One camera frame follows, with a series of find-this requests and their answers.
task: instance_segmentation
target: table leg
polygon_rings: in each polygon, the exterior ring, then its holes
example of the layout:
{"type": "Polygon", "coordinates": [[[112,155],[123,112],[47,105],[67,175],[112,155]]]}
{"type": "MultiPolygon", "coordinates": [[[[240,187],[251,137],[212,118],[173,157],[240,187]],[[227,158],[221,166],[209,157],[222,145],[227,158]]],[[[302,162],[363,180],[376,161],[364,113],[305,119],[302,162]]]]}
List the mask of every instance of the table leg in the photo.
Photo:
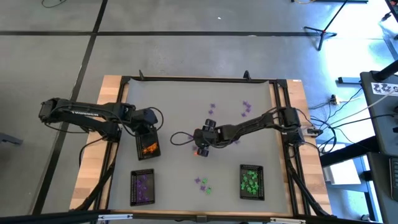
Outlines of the table leg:
{"type": "Polygon", "coordinates": [[[354,159],[355,157],[365,155],[367,152],[379,152],[379,146],[377,145],[375,136],[363,139],[357,144],[352,144],[321,156],[321,165],[322,167],[330,166],[339,162],[344,162],[348,159],[354,159]]]}

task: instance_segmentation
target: white cable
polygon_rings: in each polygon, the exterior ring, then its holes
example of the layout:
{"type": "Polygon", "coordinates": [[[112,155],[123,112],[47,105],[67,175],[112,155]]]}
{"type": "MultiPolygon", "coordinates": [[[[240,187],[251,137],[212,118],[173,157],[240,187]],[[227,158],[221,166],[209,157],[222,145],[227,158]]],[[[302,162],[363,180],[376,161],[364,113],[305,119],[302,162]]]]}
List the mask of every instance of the white cable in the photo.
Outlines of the white cable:
{"type": "Polygon", "coordinates": [[[387,98],[387,96],[389,96],[389,95],[391,95],[391,94],[393,94],[393,93],[395,93],[395,90],[392,90],[392,91],[389,92],[387,95],[383,96],[382,98],[380,98],[380,99],[377,100],[376,102],[374,102],[374,103],[372,103],[371,105],[369,105],[367,108],[364,108],[364,109],[362,109],[362,110],[360,110],[360,111],[358,111],[358,112],[356,112],[356,113],[353,113],[353,114],[351,114],[351,115],[349,115],[349,116],[347,116],[347,117],[345,117],[345,118],[341,118],[340,120],[331,123],[330,126],[331,126],[332,124],[335,124],[335,123],[337,123],[337,122],[340,122],[340,121],[342,121],[342,120],[344,120],[344,119],[350,118],[350,117],[352,117],[352,116],[354,116],[354,115],[356,115],[356,114],[359,114],[360,112],[362,112],[362,111],[364,111],[364,110],[366,110],[366,109],[371,108],[372,106],[374,106],[374,105],[380,103],[382,100],[384,100],[385,98],[387,98]]]}

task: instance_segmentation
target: black floor line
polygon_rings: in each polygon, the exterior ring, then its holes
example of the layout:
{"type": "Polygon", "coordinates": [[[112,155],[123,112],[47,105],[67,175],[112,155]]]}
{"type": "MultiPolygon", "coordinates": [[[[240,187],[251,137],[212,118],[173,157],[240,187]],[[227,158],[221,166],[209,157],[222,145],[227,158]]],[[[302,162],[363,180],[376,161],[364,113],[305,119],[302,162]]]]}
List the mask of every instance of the black floor line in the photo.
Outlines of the black floor line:
{"type": "MultiPolygon", "coordinates": [[[[103,0],[103,2],[101,4],[101,8],[98,12],[98,17],[95,22],[95,26],[94,26],[93,33],[92,33],[94,35],[91,35],[91,32],[90,32],[91,37],[90,37],[90,40],[88,41],[86,52],[83,57],[83,61],[81,63],[80,71],[77,76],[75,86],[73,87],[73,90],[72,90],[72,95],[70,97],[71,101],[77,100],[77,97],[78,97],[78,94],[79,94],[79,91],[81,88],[81,84],[83,83],[83,79],[84,79],[84,76],[86,73],[87,65],[88,65],[88,62],[90,61],[91,53],[93,51],[93,47],[94,47],[94,43],[95,43],[95,39],[96,39],[95,33],[98,31],[98,29],[101,25],[101,21],[102,21],[104,12],[105,12],[107,2],[108,2],[108,0],[103,0]]],[[[69,127],[68,123],[62,123],[61,130],[66,131],[68,129],[68,127],[69,127]]],[[[44,175],[44,178],[42,181],[42,185],[40,186],[40,190],[37,194],[37,200],[35,201],[35,205],[34,205],[34,208],[32,211],[33,215],[39,215],[42,213],[45,199],[49,192],[49,189],[51,186],[51,181],[53,179],[55,169],[57,167],[57,163],[58,163],[58,160],[59,160],[59,157],[61,154],[62,146],[65,141],[66,132],[63,132],[63,131],[59,131],[58,135],[55,137],[55,143],[54,143],[54,147],[53,147],[53,150],[51,153],[49,166],[47,167],[47,170],[45,172],[45,175],[44,175]]]]}

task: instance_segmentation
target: black tray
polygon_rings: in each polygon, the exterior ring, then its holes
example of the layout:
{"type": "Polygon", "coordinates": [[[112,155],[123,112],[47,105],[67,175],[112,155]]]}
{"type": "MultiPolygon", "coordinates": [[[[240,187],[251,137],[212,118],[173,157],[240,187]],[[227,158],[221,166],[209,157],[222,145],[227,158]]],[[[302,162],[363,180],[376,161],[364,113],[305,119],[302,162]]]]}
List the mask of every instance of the black tray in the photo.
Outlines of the black tray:
{"type": "Polygon", "coordinates": [[[262,166],[242,165],[241,164],[239,175],[240,175],[239,197],[241,199],[246,199],[246,200],[264,200],[264,169],[262,168],[262,166]],[[247,175],[248,171],[254,171],[254,172],[257,172],[257,174],[258,174],[257,178],[254,179],[257,181],[257,184],[259,186],[257,193],[255,195],[250,194],[246,190],[241,189],[241,183],[243,181],[243,174],[247,175]]]}
{"type": "Polygon", "coordinates": [[[160,156],[160,146],[159,140],[157,138],[157,131],[156,129],[153,129],[152,131],[152,133],[136,136],[137,156],[139,161],[160,156]],[[157,144],[157,149],[153,153],[144,153],[144,149],[153,144],[157,144]]]}
{"type": "Polygon", "coordinates": [[[130,206],[155,203],[154,175],[153,169],[131,171],[130,206]]]}

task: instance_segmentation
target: orange object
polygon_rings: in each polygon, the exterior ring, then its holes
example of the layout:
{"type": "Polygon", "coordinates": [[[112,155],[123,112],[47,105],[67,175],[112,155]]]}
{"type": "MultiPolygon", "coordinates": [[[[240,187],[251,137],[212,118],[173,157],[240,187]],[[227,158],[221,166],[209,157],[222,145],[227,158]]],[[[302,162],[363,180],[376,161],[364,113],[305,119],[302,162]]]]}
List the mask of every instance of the orange object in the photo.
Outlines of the orange object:
{"type": "Polygon", "coordinates": [[[157,149],[157,142],[155,142],[155,143],[153,143],[152,145],[146,147],[146,148],[143,150],[143,153],[144,153],[144,154],[147,153],[147,152],[154,153],[154,151],[155,151],[156,149],[157,149]]]}

